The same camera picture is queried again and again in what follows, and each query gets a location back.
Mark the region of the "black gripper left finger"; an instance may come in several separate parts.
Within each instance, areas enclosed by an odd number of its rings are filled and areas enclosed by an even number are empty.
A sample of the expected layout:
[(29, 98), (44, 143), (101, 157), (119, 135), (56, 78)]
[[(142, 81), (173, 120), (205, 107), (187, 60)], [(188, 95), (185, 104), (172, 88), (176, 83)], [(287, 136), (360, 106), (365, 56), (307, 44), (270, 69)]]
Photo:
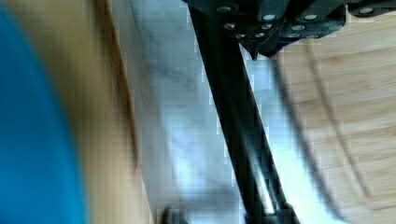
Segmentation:
[(251, 58), (272, 57), (281, 49), (289, 0), (183, 0), (216, 20), (220, 29), (242, 45)]

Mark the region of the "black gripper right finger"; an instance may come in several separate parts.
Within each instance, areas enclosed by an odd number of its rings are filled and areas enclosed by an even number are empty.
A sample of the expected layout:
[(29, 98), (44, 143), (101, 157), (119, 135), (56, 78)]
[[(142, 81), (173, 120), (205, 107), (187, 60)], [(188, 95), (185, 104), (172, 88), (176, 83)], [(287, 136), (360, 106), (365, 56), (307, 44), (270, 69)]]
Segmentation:
[(271, 57), (304, 38), (321, 38), (342, 29), (347, 13), (372, 18), (395, 10), (395, 0), (260, 0), (260, 19), (270, 28), (260, 54)]

